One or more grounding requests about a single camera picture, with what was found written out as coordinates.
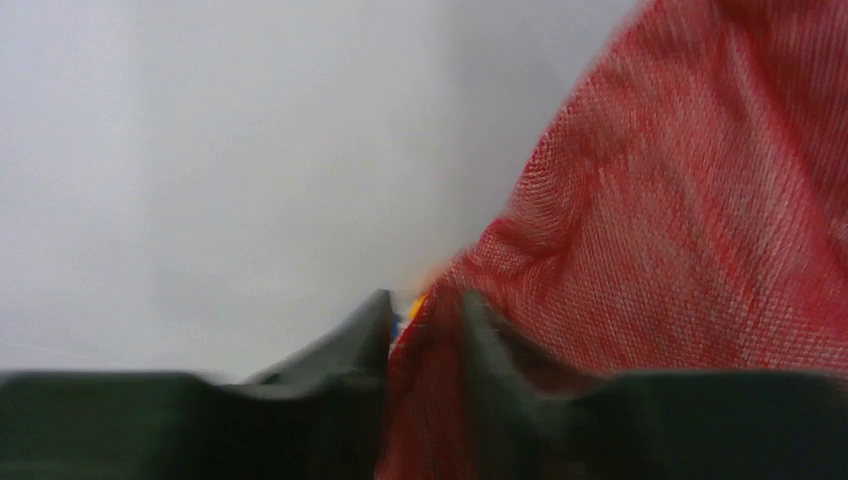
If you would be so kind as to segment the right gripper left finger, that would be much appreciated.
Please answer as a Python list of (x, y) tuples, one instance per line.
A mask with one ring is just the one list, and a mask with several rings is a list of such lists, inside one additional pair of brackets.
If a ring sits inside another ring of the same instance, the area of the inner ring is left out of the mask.
[(5, 479), (370, 479), (394, 313), (378, 290), (250, 379), (175, 371), (1, 376)]

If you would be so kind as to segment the red printed pillowcase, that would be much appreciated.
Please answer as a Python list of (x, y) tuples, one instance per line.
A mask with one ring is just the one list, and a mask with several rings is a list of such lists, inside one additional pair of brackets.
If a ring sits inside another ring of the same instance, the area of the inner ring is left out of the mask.
[(380, 479), (471, 479), (459, 302), (556, 360), (847, 368), (847, 5), (649, 1), (389, 358)]

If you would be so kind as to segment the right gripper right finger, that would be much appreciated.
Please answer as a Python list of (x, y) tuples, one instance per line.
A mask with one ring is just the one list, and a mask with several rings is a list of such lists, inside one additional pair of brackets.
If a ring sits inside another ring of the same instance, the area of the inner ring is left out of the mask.
[(476, 292), (462, 299), (481, 479), (843, 479), (847, 396), (830, 375), (556, 365)]

